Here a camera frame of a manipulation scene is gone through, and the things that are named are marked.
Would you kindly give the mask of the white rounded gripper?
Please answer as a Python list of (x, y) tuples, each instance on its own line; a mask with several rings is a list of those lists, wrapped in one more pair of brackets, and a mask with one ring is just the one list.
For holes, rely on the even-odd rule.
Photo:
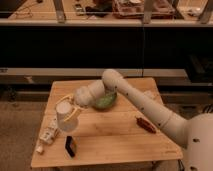
[[(100, 91), (96, 86), (88, 85), (78, 88), (74, 93), (75, 103), (81, 107), (91, 106), (100, 96)], [(73, 94), (68, 94), (58, 100), (55, 104), (56, 108), (71, 108)], [(74, 110), (63, 119), (64, 122), (77, 118), (82, 112), (82, 108), (75, 107)]]

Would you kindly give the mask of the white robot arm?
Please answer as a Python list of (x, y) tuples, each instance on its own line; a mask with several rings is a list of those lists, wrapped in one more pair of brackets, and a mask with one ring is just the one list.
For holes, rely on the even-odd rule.
[(133, 87), (114, 69), (106, 69), (101, 80), (81, 86), (56, 102), (56, 114), (61, 116), (58, 117), (59, 128), (75, 129), (80, 113), (104, 97), (107, 91), (122, 94), (168, 138), (187, 150), (186, 171), (213, 171), (213, 114), (185, 119)]

